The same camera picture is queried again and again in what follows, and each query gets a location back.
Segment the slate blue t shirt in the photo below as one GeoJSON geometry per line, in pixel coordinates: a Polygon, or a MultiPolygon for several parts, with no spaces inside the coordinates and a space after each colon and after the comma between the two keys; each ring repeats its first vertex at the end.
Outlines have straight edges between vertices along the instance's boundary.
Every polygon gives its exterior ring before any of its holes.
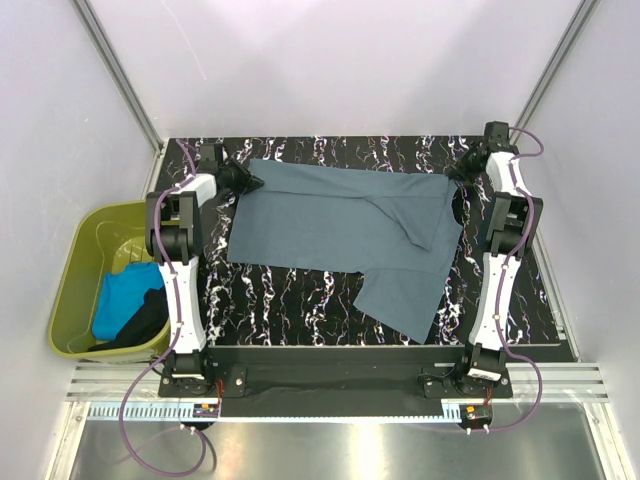
{"type": "Polygon", "coordinates": [[[453,180],[263,159],[249,170],[264,184],[238,200],[229,261],[360,273],[354,306],[427,340],[462,230],[453,180]]]}

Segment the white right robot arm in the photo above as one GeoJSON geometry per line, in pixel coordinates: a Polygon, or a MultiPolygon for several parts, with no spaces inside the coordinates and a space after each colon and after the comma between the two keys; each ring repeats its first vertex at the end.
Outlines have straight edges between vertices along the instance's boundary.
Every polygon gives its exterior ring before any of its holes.
{"type": "Polygon", "coordinates": [[[480,235],[483,277],[476,320],[453,374],[457,390],[470,397],[500,384],[506,376],[513,285],[543,211],[543,201],[531,194],[521,174],[524,155],[510,140],[515,130],[506,122],[486,123],[482,139],[448,173],[459,184],[470,184],[486,174],[494,191],[480,235]]]}

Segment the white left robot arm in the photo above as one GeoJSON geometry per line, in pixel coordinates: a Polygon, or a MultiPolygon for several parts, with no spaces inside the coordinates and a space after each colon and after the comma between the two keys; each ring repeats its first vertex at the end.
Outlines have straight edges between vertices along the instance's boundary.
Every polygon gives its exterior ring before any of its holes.
{"type": "Polygon", "coordinates": [[[222,144],[196,149],[198,162],[186,178],[145,198],[145,244],[164,282],[171,328],[170,375],[196,396],[215,386],[216,372],[205,365],[206,335],[197,292],[199,257],[204,251],[201,207],[228,194],[260,189],[264,181],[227,153],[222,144]]]}

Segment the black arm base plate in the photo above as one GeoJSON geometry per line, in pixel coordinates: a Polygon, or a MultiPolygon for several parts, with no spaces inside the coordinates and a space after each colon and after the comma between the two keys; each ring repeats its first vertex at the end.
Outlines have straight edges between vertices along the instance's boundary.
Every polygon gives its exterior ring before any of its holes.
{"type": "Polygon", "coordinates": [[[467,403],[485,395],[454,378],[465,347],[209,347],[202,377],[176,378],[166,360],[159,395],[210,398],[248,406],[328,404],[371,412],[417,412],[444,400],[467,403]]]}

